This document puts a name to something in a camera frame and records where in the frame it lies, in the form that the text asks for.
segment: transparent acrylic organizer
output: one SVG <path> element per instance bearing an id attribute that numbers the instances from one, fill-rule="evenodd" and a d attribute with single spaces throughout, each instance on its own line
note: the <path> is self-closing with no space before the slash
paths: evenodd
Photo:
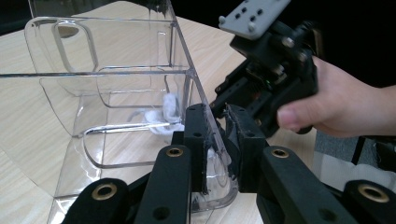
<path id="1" fill-rule="evenodd" d="M 53 196 L 50 223 L 60 222 L 91 182 L 113 177 L 129 184 L 150 172 L 195 104 L 204 105 L 204 134 L 213 144 L 204 148 L 209 194 L 194 193 L 192 212 L 221 208 L 236 196 L 229 156 L 172 6 L 142 2 L 33 18 L 25 37 L 37 73 L 0 75 L 1 144 Z M 170 119 L 163 115 L 167 100 Z"/>

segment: hand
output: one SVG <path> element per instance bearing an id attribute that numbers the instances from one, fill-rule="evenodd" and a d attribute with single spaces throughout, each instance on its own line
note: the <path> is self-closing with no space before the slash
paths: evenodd
<path id="1" fill-rule="evenodd" d="M 319 58 L 314 63 L 318 93 L 281 106 L 279 127 L 298 132 L 314 125 L 337 137 L 396 135 L 396 86 L 374 88 Z"/>

